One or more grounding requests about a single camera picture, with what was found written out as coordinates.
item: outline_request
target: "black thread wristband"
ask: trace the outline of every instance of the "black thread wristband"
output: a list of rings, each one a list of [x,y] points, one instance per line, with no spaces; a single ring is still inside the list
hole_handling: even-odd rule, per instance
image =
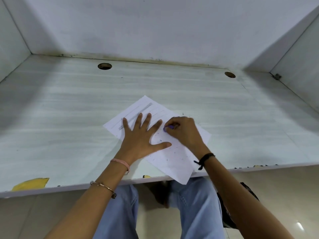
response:
[[[202,170],[202,169],[203,169],[203,167],[204,167],[204,162],[205,162],[207,159],[209,159],[211,156],[214,156],[214,157],[215,157],[215,155],[214,155],[213,153],[209,153],[209,154],[205,154],[205,155],[199,160],[199,162],[197,162],[197,161],[194,160],[194,163],[200,165],[200,167],[199,167],[198,170]]]

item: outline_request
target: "light blue jeans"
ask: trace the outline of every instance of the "light blue jeans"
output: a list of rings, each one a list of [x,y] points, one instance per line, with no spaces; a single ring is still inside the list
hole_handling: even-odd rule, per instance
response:
[[[138,192],[133,185],[118,186],[115,192],[93,238],[137,239]],[[203,177],[190,178],[187,185],[172,181],[168,201],[180,210],[181,239],[225,238],[219,199],[210,181]]]

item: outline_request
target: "person's left arm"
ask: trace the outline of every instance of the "person's left arm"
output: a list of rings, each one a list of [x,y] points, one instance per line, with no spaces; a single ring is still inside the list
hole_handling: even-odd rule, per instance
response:
[[[150,144],[151,136],[162,124],[162,121],[159,120],[155,125],[147,130],[150,120],[151,114],[149,113],[144,123],[141,125],[142,113],[140,113],[133,130],[131,130],[127,120],[123,118],[125,138],[120,150],[114,158],[123,160],[128,165],[131,165],[140,158],[171,146],[169,142],[163,142],[156,145]],[[102,182],[104,185],[115,191],[115,188],[121,181],[126,170],[127,168],[125,165],[111,161],[97,178],[96,182]],[[45,238],[92,238],[112,194],[113,193],[109,189],[92,184],[90,188],[78,199],[68,214],[47,234]]]

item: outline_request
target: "metal bangle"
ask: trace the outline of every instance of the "metal bangle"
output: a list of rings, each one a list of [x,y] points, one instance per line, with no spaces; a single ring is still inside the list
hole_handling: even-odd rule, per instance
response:
[[[110,189],[109,187],[107,187],[106,185],[104,185],[102,182],[94,182],[94,181],[91,181],[90,184],[91,184],[91,185],[97,184],[97,186],[103,186],[103,187],[107,188],[108,190],[110,190],[110,191],[113,193],[112,196],[111,196],[111,198],[112,198],[112,199],[115,199],[116,193],[115,193],[112,189]]]

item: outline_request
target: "purple eraser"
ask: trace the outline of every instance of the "purple eraser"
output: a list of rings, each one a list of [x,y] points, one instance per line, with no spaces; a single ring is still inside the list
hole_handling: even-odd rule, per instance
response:
[[[163,131],[164,131],[164,132],[166,132],[166,131],[165,131],[165,128],[167,128],[167,127],[169,127],[170,129],[174,129],[174,126],[173,126],[173,125],[165,126],[165,127],[163,128]]]

